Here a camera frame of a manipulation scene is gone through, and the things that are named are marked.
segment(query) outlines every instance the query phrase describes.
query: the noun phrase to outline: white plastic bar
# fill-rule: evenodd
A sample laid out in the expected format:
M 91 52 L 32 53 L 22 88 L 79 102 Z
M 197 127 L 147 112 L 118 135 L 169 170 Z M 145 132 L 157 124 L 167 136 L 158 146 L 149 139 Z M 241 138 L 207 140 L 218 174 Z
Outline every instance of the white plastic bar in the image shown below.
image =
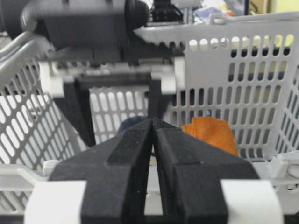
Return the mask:
M 36 183 L 47 179 L 23 165 L 0 164 L 1 191 L 31 191 Z
M 225 24 L 227 22 L 253 22 L 253 21 L 284 21 L 299 20 L 299 12 L 269 13 L 246 16 L 227 16 L 223 14 L 212 14 L 210 24 Z

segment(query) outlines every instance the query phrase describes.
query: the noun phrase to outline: white plastic bracket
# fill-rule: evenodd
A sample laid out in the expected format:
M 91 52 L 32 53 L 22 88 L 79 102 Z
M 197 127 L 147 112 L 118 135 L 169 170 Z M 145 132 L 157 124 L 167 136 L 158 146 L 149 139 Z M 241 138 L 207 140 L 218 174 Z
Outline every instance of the white plastic bracket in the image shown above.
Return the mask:
M 278 154 L 267 167 L 272 178 L 285 178 L 287 172 L 299 178 L 299 151 Z
M 28 201 L 24 224 L 80 224 L 86 181 L 39 182 Z
M 228 208 L 228 224 L 283 224 L 274 189 L 267 180 L 220 180 Z
M 39 62 L 41 87 L 44 93 L 54 98 L 64 97 L 64 83 L 74 82 L 67 69 L 58 69 L 57 62 Z
M 162 94 L 176 94 L 186 89 L 185 58 L 175 57 L 172 66 L 152 66 L 151 78 L 161 80 Z

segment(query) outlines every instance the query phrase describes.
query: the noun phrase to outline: oval hole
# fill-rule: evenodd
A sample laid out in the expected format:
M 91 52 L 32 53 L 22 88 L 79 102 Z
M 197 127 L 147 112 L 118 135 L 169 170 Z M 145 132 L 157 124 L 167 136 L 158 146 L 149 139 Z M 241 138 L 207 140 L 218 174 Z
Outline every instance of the oval hole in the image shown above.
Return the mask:
M 294 35 L 288 34 L 285 39 L 285 49 L 284 49 L 284 55 L 289 55 L 292 49 L 292 45 L 294 42 Z
M 208 41 L 207 41 L 207 39 L 201 39 L 200 42 L 199 42 L 199 44 L 200 44 L 200 49 L 202 51 L 206 51 L 207 50 L 207 48 L 208 48 Z
M 189 47 L 191 51 L 197 51 L 197 40 L 190 40 L 189 41 Z
M 217 49 L 218 48 L 218 39 L 212 38 L 210 41 L 211 49 Z

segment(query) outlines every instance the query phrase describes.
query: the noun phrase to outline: black object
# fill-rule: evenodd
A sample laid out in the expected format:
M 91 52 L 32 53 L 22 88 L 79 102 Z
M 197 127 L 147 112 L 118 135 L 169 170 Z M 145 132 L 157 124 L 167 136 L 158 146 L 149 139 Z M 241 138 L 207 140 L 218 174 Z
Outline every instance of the black object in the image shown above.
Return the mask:
M 0 32 L 6 31 L 14 39 L 23 32 L 21 13 L 30 0 L 0 0 Z M 49 37 L 43 21 L 32 24 L 29 29 Z
M 150 221 L 143 210 L 153 144 L 164 219 Z M 248 161 L 155 118 L 59 163 L 50 181 L 87 180 L 83 224 L 155 223 L 159 219 L 163 223 L 171 222 L 170 215 L 193 224 L 226 223 L 228 211 L 220 186 L 223 178 L 258 176 Z
M 1 224 L 23 224 L 23 216 L 0 216 Z M 298 215 L 285 215 L 285 224 L 298 224 Z M 177 216 L 145 216 L 143 223 L 135 224 L 184 224 L 182 217 Z
M 30 0 L 0 0 L 0 31 L 7 31 L 11 38 L 23 32 L 21 12 Z
M 183 13 L 171 0 L 154 0 L 150 22 L 183 22 Z
M 117 134 L 120 134 L 123 131 L 125 131 L 126 129 L 128 129 L 134 125 L 137 125 L 147 119 L 148 118 L 145 116 L 136 116 L 136 117 L 128 118 L 121 123 L 120 127 L 117 130 Z
M 93 120 L 91 116 L 89 90 L 81 90 L 78 83 L 64 84 L 65 98 L 54 98 L 54 102 L 78 131 L 89 147 L 95 145 Z
M 57 165 L 50 181 L 87 180 L 81 223 L 144 222 L 152 121 Z
M 220 179 L 258 179 L 250 162 L 158 119 L 154 119 L 153 125 L 158 170 L 163 169 L 162 173 L 158 172 L 162 174 L 159 181 L 167 181 L 160 186 L 164 192 L 161 194 L 163 208 L 167 213 L 183 215 L 185 223 L 206 220 L 226 224 L 228 211 Z

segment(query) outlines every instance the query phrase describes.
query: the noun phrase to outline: white plastic clip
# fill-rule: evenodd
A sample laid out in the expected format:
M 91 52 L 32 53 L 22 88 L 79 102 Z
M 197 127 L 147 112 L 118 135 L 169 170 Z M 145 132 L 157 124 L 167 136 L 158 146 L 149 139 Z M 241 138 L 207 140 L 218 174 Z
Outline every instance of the white plastic clip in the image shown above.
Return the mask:
M 286 173 L 299 178 L 299 151 L 278 154 L 267 167 L 272 178 L 284 178 Z

